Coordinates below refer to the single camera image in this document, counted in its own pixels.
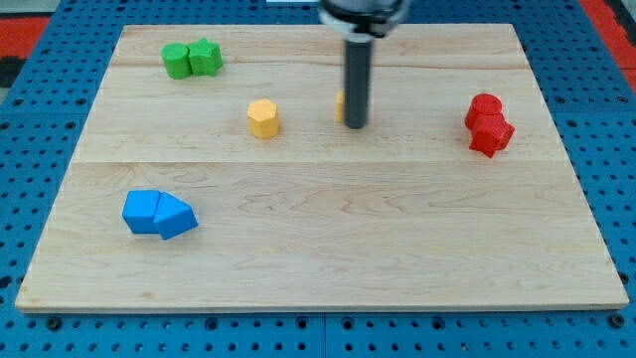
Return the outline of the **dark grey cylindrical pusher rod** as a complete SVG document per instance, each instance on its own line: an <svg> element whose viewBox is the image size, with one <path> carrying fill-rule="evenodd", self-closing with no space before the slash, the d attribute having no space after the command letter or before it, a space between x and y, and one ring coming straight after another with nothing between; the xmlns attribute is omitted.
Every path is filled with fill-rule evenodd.
<svg viewBox="0 0 636 358"><path fill-rule="evenodd" d="M344 121L352 129L361 129L368 121L372 58L372 42L345 42Z"/></svg>

